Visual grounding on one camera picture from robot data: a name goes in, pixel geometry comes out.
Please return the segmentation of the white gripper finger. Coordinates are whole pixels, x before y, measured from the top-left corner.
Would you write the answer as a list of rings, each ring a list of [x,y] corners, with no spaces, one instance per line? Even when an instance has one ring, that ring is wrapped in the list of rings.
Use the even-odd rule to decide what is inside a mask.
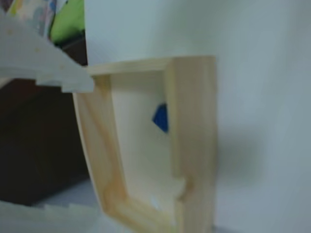
[[[31,207],[0,202],[2,233],[89,233],[99,217],[98,209],[78,204]]]
[[[94,89],[93,79],[81,65],[4,11],[0,12],[0,76],[33,79],[37,85],[59,86],[63,92]]]

